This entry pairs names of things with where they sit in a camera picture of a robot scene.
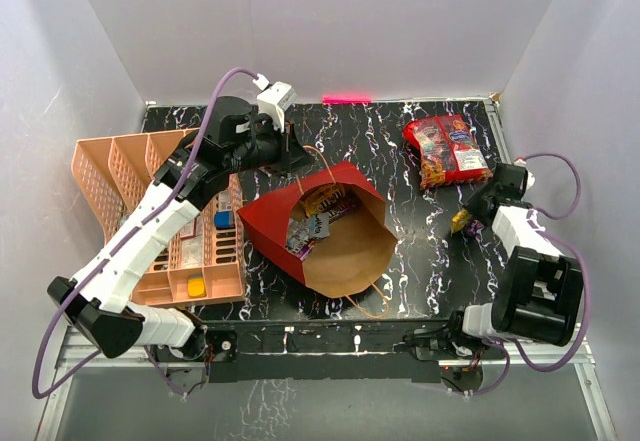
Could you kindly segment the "red white packet in basket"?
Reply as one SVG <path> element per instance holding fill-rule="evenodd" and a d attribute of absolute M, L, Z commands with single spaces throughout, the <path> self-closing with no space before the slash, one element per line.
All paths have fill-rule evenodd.
<path fill-rule="evenodd" d="M 179 237 L 181 240 L 191 239 L 197 235 L 197 220 L 194 219 L 179 231 Z"/>

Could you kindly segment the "yellow sponge block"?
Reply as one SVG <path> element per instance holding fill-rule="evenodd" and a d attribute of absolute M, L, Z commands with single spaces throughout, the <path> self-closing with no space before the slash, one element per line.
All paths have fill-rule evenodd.
<path fill-rule="evenodd" d="M 194 275 L 188 278 L 187 294 L 190 298 L 202 298 L 206 296 L 206 283 L 201 275 Z"/>

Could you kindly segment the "large red snack bag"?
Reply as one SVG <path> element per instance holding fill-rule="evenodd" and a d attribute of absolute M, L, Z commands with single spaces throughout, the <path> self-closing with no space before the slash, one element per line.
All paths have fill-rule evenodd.
<path fill-rule="evenodd" d="M 403 128 L 405 141 L 420 153 L 420 186 L 484 182 L 493 176 L 474 135 L 460 115 L 427 117 Z"/>

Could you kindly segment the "red paper bag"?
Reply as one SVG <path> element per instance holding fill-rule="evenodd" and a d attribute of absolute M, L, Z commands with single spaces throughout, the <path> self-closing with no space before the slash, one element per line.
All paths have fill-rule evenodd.
<path fill-rule="evenodd" d="M 330 236 L 300 260 L 285 247 L 289 220 L 309 218 L 300 200 L 320 186 L 337 184 L 355 195 L 360 207 L 330 223 Z M 260 196 L 238 210 L 253 247 L 301 285 L 327 298 L 346 298 L 364 316 L 382 319 L 390 302 L 378 279 L 385 274 L 397 238 L 386 227 L 386 202 L 348 161 Z"/>

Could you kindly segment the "peach plastic organizer basket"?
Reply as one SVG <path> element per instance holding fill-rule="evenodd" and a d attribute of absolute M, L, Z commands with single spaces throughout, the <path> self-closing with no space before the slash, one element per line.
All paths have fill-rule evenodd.
<path fill-rule="evenodd" d="M 71 170 L 108 242 L 142 200 L 153 175 L 191 129 L 91 138 L 76 143 Z M 236 210 L 243 204 L 238 177 L 214 197 L 197 220 L 197 235 L 179 234 L 150 265 L 134 289 L 137 304 L 168 307 L 236 302 L 244 299 L 243 228 Z M 235 227 L 217 230 L 218 211 L 234 214 Z M 206 296 L 190 298 L 187 280 L 201 275 Z"/>

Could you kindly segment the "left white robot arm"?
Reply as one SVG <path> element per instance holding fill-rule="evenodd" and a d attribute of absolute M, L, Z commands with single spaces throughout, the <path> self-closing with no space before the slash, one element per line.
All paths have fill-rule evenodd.
<path fill-rule="evenodd" d="M 180 140 L 102 250 L 73 277 L 51 281 L 47 293 L 56 316 L 107 358 L 147 345 L 172 347 L 186 360 L 200 357 L 207 337 L 193 316 L 136 304 L 131 295 L 174 236 L 228 188 L 232 175 L 263 167 L 287 174 L 310 164 L 286 118 L 292 103 L 292 96 L 276 99 L 271 91 L 261 93 L 256 106 L 218 98 L 211 118 Z"/>

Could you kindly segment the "brown candy packet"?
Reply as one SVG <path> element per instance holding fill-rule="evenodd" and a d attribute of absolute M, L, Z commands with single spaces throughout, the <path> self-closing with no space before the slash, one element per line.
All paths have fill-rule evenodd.
<path fill-rule="evenodd" d="M 360 201 L 341 185 L 331 184 L 313 190 L 300 200 L 300 205 L 307 217 L 326 214 L 332 223 L 355 212 L 360 207 Z"/>

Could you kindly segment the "silver snack packet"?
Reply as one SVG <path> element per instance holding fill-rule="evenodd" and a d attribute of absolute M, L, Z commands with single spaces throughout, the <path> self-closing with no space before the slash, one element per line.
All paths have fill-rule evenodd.
<path fill-rule="evenodd" d="M 314 245 L 330 236 L 328 213 L 313 214 L 303 220 L 289 220 L 285 247 L 300 260 L 304 260 Z"/>

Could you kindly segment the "yellow candy packet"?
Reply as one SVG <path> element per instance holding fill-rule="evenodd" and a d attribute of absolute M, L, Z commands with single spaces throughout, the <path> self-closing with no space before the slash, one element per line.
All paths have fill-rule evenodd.
<path fill-rule="evenodd" d="M 472 222 L 473 216 L 466 209 L 460 210 L 451 220 L 451 233 L 465 232 Z"/>

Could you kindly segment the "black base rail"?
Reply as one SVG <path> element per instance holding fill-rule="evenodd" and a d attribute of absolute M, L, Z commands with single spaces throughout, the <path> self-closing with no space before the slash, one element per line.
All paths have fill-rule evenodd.
<path fill-rule="evenodd" d="M 437 383 L 451 366 L 502 359 L 442 319 L 210 321 L 194 351 L 154 360 L 203 369 L 210 383 L 264 379 L 408 379 Z"/>

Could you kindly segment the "blue item in basket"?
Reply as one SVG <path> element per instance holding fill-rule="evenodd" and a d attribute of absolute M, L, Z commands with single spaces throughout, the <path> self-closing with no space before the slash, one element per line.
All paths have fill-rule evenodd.
<path fill-rule="evenodd" d="M 217 230 L 231 230 L 235 227 L 234 214 L 229 211 L 218 211 L 213 216 L 214 227 Z"/>

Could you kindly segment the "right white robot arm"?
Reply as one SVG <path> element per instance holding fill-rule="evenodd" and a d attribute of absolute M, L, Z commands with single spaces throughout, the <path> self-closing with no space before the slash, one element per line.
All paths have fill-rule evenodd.
<path fill-rule="evenodd" d="M 532 181 L 524 164 L 499 163 L 451 221 L 452 234 L 469 231 L 474 224 L 490 229 L 508 257 L 494 300 L 470 305 L 452 317 L 457 325 L 446 332 L 445 342 L 457 357 L 471 356 L 485 337 L 510 335 L 560 347 L 572 337 L 582 299 L 582 270 L 538 227 L 533 206 L 523 200 Z"/>

